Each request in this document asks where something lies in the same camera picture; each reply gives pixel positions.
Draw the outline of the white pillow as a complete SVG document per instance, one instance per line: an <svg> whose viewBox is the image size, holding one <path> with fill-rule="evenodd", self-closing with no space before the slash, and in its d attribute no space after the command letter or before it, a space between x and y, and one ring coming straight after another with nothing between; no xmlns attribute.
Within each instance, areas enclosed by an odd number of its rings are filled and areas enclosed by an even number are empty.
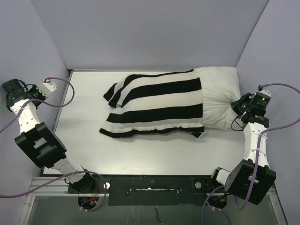
<svg viewBox="0 0 300 225"><path fill-rule="evenodd" d="M231 103L241 98L237 69L199 67L194 71L202 85L203 125L206 128L229 129L237 116Z"/></svg>

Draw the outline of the black white striped pillowcase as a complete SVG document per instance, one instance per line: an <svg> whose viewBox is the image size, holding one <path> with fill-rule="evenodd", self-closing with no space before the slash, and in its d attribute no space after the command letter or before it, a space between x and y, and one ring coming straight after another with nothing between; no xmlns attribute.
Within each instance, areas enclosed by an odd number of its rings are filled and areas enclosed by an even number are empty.
<svg viewBox="0 0 300 225"><path fill-rule="evenodd" d="M112 85L103 97L112 110L99 131L108 137L181 131L199 138L205 133L202 84L193 69L130 74Z"/></svg>

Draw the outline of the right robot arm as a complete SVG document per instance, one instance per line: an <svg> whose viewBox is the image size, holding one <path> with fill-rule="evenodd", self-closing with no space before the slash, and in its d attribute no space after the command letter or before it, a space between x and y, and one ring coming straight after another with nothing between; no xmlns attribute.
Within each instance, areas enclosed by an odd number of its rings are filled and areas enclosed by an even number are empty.
<svg viewBox="0 0 300 225"><path fill-rule="evenodd" d="M246 202L258 205L276 179L270 169L266 154L269 120L265 117L266 107L271 100L267 89L255 94L247 93L231 104L233 111L243 123L245 155L230 172L218 167L209 179L211 190L225 191Z"/></svg>

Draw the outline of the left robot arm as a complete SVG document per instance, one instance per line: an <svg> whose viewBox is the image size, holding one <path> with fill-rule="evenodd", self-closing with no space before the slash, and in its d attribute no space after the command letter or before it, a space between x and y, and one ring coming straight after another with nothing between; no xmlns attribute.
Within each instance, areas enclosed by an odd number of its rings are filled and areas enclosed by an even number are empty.
<svg viewBox="0 0 300 225"><path fill-rule="evenodd" d="M40 85L30 85L12 79L2 84L7 108L19 123L15 143L37 167L54 169L68 178L71 188L89 193L96 188L96 181L81 165L68 159L64 144L37 115L38 106L58 88L54 80L46 78Z"/></svg>

